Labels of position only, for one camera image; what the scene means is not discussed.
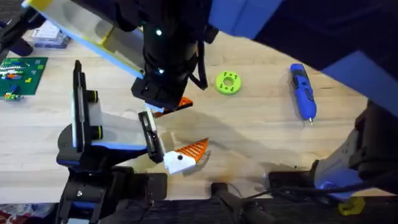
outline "yellow plastic part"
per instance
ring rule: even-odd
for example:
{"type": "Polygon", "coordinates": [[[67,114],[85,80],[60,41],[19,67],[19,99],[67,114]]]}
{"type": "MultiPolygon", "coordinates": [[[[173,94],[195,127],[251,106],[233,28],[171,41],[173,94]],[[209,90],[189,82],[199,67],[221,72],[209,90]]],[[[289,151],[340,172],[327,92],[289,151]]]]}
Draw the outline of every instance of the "yellow plastic part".
{"type": "Polygon", "coordinates": [[[44,11],[52,3],[52,0],[28,0],[27,3],[38,11],[44,11]]]}
{"type": "Polygon", "coordinates": [[[365,200],[363,197],[351,197],[345,203],[338,204],[338,210],[344,216],[360,214],[364,207],[365,200]]]}

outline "wooden tabletop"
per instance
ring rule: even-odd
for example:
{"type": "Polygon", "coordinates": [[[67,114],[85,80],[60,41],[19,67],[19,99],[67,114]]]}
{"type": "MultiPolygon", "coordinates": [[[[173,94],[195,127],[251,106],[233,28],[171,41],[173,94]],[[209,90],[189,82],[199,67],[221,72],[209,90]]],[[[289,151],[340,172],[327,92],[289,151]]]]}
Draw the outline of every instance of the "wooden tabletop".
{"type": "MultiPolygon", "coordinates": [[[[134,77],[76,42],[66,50],[35,49],[31,56],[49,57],[36,95],[0,101],[0,203],[59,201],[68,172],[55,162],[57,138],[71,119],[76,59],[88,88],[99,91],[103,112],[128,121],[143,110],[130,91],[134,77]]],[[[289,66],[296,60],[224,34],[206,46],[205,60],[208,89],[190,82],[185,96],[194,106],[157,119],[168,150],[210,139],[199,166],[169,176],[168,199],[207,198],[209,184],[216,181],[231,183],[246,196],[262,190],[271,170],[308,170],[345,141],[366,105],[365,97],[306,67],[318,106],[311,127],[297,116],[289,86],[289,66]],[[221,95],[214,87],[216,75],[225,70],[242,78],[236,95],[221,95]]],[[[147,155],[124,165],[165,172],[147,155]]]]}

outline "green ring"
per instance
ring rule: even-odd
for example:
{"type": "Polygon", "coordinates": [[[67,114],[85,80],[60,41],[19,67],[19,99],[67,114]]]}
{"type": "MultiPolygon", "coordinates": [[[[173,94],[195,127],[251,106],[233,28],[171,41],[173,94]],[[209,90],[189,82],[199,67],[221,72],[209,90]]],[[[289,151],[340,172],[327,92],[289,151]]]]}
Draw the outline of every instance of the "green ring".
{"type": "Polygon", "coordinates": [[[224,95],[232,95],[239,91],[242,85],[241,77],[235,72],[223,71],[216,77],[216,89],[224,95]],[[225,85],[224,80],[231,79],[232,85],[225,85]]]}

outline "blue screwdriver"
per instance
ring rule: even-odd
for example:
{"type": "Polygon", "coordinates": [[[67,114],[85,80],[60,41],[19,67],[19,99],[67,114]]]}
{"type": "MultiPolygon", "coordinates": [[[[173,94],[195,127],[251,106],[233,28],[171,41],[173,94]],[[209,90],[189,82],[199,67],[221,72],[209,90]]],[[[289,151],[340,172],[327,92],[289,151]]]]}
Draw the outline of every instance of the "blue screwdriver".
{"type": "Polygon", "coordinates": [[[305,72],[304,66],[299,63],[290,66],[290,72],[293,75],[294,94],[298,105],[298,110],[303,120],[308,120],[313,126],[313,119],[317,114],[317,105],[313,98],[313,92],[305,72]]]}

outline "orange plastic piece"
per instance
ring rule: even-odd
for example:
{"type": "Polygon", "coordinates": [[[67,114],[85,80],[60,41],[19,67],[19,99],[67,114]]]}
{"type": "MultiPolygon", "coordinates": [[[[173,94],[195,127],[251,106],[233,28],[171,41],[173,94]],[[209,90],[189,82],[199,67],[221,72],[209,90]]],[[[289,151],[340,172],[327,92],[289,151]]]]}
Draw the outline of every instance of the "orange plastic piece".
{"type": "Polygon", "coordinates": [[[182,147],[181,149],[177,149],[175,152],[180,152],[189,157],[195,159],[196,162],[200,160],[200,158],[204,155],[207,145],[209,143],[209,139],[205,138],[200,141],[197,141],[189,146],[182,147]]]}
{"type": "Polygon", "coordinates": [[[189,103],[193,103],[193,101],[190,100],[189,98],[183,96],[183,97],[181,98],[181,101],[180,101],[180,104],[178,105],[178,107],[187,105],[187,104],[189,104],[189,103]]]}
{"type": "MultiPolygon", "coordinates": [[[[180,110],[180,107],[183,107],[183,106],[186,106],[186,105],[192,104],[192,103],[193,103],[192,100],[190,100],[189,98],[183,96],[183,97],[181,98],[181,100],[180,100],[180,103],[178,104],[177,109],[175,109],[175,111],[180,110]]],[[[161,112],[156,112],[156,113],[154,113],[154,117],[155,117],[155,118],[159,118],[159,117],[161,117],[161,116],[163,116],[163,115],[166,115],[166,114],[169,114],[169,113],[171,113],[171,112],[173,112],[173,111],[170,111],[170,110],[165,109],[163,113],[161,113],[161,112]]]]}

